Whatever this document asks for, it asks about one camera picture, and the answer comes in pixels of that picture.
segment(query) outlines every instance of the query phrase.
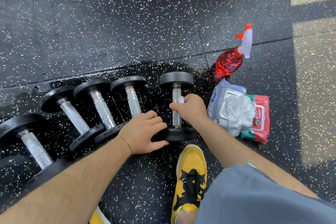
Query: left hand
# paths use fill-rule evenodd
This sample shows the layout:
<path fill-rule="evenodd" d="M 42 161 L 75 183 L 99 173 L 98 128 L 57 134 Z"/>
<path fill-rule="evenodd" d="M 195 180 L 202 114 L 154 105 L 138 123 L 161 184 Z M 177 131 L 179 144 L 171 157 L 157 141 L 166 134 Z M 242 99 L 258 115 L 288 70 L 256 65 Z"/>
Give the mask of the left hand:
<path fill-rule="evenodd" d="M 166 127 L 167 124 L 162 122 L 156 112 L 149 111 L 131 119 L 120 130 L 119 137 L 128 144 L 131 154 L 149 153 L 168 145 L 167 141 L 151 141 L 153 135 Z"/>

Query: dumbbell handle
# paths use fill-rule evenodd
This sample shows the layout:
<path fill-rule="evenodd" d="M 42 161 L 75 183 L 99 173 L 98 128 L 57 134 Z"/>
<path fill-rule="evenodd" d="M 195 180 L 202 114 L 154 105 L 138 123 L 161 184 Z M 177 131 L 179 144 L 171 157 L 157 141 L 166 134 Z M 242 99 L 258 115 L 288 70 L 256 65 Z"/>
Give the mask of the dumbbell handle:
<path fill-rule="evenodd" d="M 84 134 L 90 129 L 85 120 L 83 120 L 82 116 L 66 98 L 58 100 L 58 104 L 80 134 Z"/>
<path fill-rule="evenodd" d="M 28 151 L 36 160 L 41 169 L 45 169 L 53 162 L 33 132 L 30 132 L 26 129 L 20 132 L 18 136 L 26 145 Z"/>
<path fill-rule="evenodd" d="M 173 89 L 173 103 L 178 103 L 181 95 L 182 95 L 181 86 L 175 83 Z M 173 126 L 175 128 L 181 128 L 181 125 L 182 125 L 181 116 L 179 115 L 178 112 L 173 110 Z"/>
<path fill-rule="evenodd" d="M 132 118 L 141 113 L 141 108 L 138 100 L 137 93 L 133 86 L 125 87 L 129 109 L 131 110 Z"/>
<path fill-rule="evenodd" d="M 115 127 L 116 124 L 113 120 L 112 114 L 101 93 L 98 90 L 91 90 L 90 96 L 93 99 L 93 103 L 106 129 L 108 130 Z"/>

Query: shoe sole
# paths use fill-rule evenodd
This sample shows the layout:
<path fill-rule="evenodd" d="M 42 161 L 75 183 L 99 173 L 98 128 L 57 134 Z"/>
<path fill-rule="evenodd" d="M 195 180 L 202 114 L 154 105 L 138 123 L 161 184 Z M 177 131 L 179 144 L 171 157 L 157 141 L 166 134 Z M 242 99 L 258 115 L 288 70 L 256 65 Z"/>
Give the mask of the shoe sole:
<path fill-rule="evenodd" d="M 188 147 L 191 147 L 191 146 L 196 146 L 197 148 L 199 148 L 202 152 L 202 155 L 204 157 L 204 153 L 202 151 L 202 149 L 200 147 L 198 147 L 197 145 L 195 144 L 188 144 L 184 149 L 183 151 L 180 153 L 179 157 L 178 157 L 178 161 L 177 161 L 177 165 L 176 165 L 176 177 L 177 177 L 177 173 L 179 171 L 179 165 L 180 165 L 180 162 L 181 162 L 181 157 L 182 157 L 182 154 L 184 153 L 184 151 L 188 148 Z"/>

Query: red spray bottle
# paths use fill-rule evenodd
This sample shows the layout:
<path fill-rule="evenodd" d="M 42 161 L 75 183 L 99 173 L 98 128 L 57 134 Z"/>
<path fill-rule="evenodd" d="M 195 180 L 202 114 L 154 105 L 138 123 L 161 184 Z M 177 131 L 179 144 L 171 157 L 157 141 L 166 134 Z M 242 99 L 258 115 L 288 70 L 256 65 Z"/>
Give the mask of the red spray bottle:
<path fill-rule="evenodd" d="M 243 63 L 245 58 L 250 58 L 252 47 L 252 25 L 246 24 L 245 31 L 235 37 L 242 40 L 241 46 L 222 53 L 216 60 L 215 69 L 221 76 L 231 75 Z"/>

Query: rubber gym floor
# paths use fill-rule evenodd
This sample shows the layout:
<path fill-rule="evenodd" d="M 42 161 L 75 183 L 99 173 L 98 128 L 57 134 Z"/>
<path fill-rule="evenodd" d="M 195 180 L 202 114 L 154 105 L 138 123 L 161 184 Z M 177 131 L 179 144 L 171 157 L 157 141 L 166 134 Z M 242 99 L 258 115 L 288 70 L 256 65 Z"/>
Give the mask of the rubber gym floor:
<path fill-rule="evenodd" d="M 266 145 L 243 143 L 336 202 L 335 7 L 336 0 L 0 0 L 0 121 L 42 113 L 39 99 L 57 86 L 138 74 L 148 80 L 139 93 L 143 110 L 170 122 L 171 94 L 160 90 L 160 75 L 192 73 L 188 92 L 208 103 L 217 56 L 237 47 L 234 34 L 251 23 L 251 58 L 229 80 L 269 96 L 271 132 Z M 105 97 L 117 123 L 130 119 L 125 98 Z M 100 123 L 91 102 L 76 108 L 90 127 Z M 57 124 L 42 135 L 56 161 L 79 134 L 63 113 L 44 115 Z M 195 143 L 211 184 L 222 167 L 201 138 Z M 169 223 L 182 148 L 170 143 L 129 158 L 100 201 L 107 218 Z M 23 144 L 1 147 L 1 208 L 39 171 Z"/>

